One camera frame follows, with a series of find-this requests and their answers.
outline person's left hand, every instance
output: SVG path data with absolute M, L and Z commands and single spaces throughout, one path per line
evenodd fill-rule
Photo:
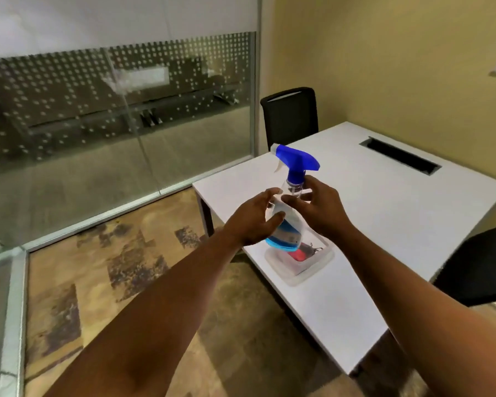
M 284 212 L 274 214 L 268 221 L 265 218 L 265 210 L 272 196 L 280 192 L 279 188 L 269 188 L 248 199 L 237 208 L 222 231 L 234 237 L 242 246 L 253 245 L 267 238 L 284 219 Z

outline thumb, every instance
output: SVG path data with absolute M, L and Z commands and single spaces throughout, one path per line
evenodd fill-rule
M 281 200 L 293 209 L 296 209 L 302 216 L 306 209 L 309 208 L 309 204 L 307 202 L 292 195 L 283 195 Z
M 279 224 L 281 224 L 284 220 L 284 212 L 277 212 L 268 221 L 263 225 L 265 227 L 265 231 L 269 234 L 273 233 Z

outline black chair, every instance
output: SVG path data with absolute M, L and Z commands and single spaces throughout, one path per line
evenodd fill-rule
M 316 95 L 311 88 L 284 90 L 261 99 L 268 150 L 274 143 L 287 145 L 318 132 Z
M 467 307 L 496 302 L 496 228 L 463 242 L 434 285 Z

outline tabletop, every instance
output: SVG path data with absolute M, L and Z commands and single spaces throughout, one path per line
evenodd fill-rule
M 360 143 L 373 137 L 441 166 L 431 175 Z M 311 172 L 336 188 L 350 220 L 366 236 L 426 280 L 496 203 L 496 180 L 414 147 L 343 123 L 289 145 L 312 154 Z M 195 182 L 193 187 L 226 222 L 245 200 L 279 187 L 287 168 L 266 153 Z M 265 259 L 264 241 L 246 254 L 325 352 L 350 373 L 388 329 L 349 262 L 335 256 L 318 273 L 287 285 Z

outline hand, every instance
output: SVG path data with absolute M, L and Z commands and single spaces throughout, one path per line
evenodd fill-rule
M 353 228 L 336 189 L 309 175 L 305 176 L 304 187 L 312 192 L 300 198 L 283 195 L 281 200 L 296 209 L 314 231 L 331 239 Z
M 268 221 L 265 218 L 272 196 L 280 192 L 279 188 L 269 188 L 248 199 L 237 208 L 222 231 L 234 237 L 241 246 L 253 245 L 267 238 L 284 219 L 284 212 L 274 214 Z

